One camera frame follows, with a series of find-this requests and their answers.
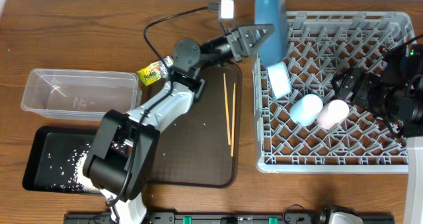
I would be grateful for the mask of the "pink plastic cup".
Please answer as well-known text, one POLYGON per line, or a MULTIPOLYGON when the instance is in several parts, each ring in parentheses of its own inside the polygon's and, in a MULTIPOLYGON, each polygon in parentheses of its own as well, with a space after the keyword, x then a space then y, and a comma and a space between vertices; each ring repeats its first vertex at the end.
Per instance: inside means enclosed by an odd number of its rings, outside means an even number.
POLYGON ((329 130, 336 124, 340 125, 349 114, 349 106, 343 100, 333 100, 326 104, 317 116, 317 123, 329 130))

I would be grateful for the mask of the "light blue bowl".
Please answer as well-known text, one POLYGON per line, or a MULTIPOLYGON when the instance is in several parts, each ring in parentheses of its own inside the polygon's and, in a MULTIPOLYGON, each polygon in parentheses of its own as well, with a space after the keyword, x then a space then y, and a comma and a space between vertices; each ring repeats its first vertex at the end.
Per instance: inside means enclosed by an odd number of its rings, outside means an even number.
POLYGON ((268 67, 267 72, 276 99, 291 92, 289 72, 283 61, 268 67))

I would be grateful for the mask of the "light blue plastic cup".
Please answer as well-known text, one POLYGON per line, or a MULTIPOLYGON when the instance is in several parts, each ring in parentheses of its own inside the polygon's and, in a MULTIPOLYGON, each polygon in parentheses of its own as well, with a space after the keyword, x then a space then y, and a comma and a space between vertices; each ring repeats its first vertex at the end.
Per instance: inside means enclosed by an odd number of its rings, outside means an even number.
POLYGON ((322 99, 315 94, 307 94, 290 108, 289 116, 297 125, 310 126, 322 109, 322 99))

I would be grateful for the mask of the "white rice pile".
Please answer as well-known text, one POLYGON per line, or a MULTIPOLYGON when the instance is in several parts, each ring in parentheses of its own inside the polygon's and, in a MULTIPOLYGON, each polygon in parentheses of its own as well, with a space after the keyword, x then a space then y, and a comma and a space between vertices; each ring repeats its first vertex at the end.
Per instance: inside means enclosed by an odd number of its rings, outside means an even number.
POLYGON ((48 153, 48 190, 67 193, 100 194, 89 178, 83 175, 83 165, 91 145, 83 144, 59 155, 48 153))

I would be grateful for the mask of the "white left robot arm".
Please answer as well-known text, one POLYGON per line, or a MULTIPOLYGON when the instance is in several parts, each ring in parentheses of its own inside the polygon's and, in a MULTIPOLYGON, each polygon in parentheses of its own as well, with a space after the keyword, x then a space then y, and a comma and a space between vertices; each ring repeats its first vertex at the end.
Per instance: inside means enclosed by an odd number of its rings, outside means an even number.
POLYGON ((251 24, 204 44, 181 39, 174 46, 167 82, 155 96, 125 113, 110 110, 103 116, 83 175, 106 198, 111 223, 142 223, 145 218, 141 191, 153 166, 159 136, 200 100, 206 85, 199 76, 201 69, 253 55, 274 31, 273 24, 251 24))

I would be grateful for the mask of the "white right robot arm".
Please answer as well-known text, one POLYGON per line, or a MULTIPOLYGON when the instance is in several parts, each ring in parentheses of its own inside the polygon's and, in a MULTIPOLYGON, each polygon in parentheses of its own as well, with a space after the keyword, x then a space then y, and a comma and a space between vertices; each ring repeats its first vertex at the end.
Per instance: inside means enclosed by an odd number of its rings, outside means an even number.
POLYGON ((381 118, 395 138, 406 139, 408 186, 404 223, 422 222, 422 45, 408 42, 385 52, 382 74, 351 67, 335 76, 341 100, 381 118))

